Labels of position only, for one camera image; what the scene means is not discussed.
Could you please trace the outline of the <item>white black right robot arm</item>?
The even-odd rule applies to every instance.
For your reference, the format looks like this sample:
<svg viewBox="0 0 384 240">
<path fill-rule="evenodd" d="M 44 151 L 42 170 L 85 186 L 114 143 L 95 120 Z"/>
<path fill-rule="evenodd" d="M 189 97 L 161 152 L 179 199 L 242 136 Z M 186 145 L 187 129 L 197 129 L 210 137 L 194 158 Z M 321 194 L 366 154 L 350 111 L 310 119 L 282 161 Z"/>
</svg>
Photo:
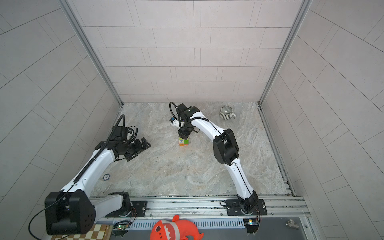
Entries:
<svg viewBox="0 0 384 240">
<path fill-rule="evenodd" d="M 171 124 L 178 127 L 179 138 L 186 141 L 196 128 L 204 133 L 213 143 L 213 152 L 216 160 L 228 170 L 237 191 L 240 201 L 239 208 L 245 215 L 257 214 L 265 216 L 266 206 L 253 189 L 242 169 L 239 159 L 239 146 L 234 132 L 223 129 L 209 119 L 195 106 L 187 107 L 185 104 L 169 103 L 172 114 Z"/>
</svg>

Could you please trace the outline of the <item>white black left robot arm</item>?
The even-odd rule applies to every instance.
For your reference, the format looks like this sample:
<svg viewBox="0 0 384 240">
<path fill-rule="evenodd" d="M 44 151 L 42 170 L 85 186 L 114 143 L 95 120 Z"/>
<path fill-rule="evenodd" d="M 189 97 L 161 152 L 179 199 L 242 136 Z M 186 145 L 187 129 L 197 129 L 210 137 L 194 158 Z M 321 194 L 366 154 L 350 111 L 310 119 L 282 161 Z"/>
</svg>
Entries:
<svg viewBox="0 0 384 240">
<path fill-rule="evenodd" d="M 115 192 L 91 201 L 91 193 L 106 168 L 117 161 L 131 161 L 151 147 L 145 138 L 137 139 L 134 126 L 114 127 L 109 137 L 101 141 L 79 173 L 60 191 L 45 199 L 48 235 L 82 235 L 108 214 L 126 217 L 133 212 L 129 193 Z"/>
</svg>

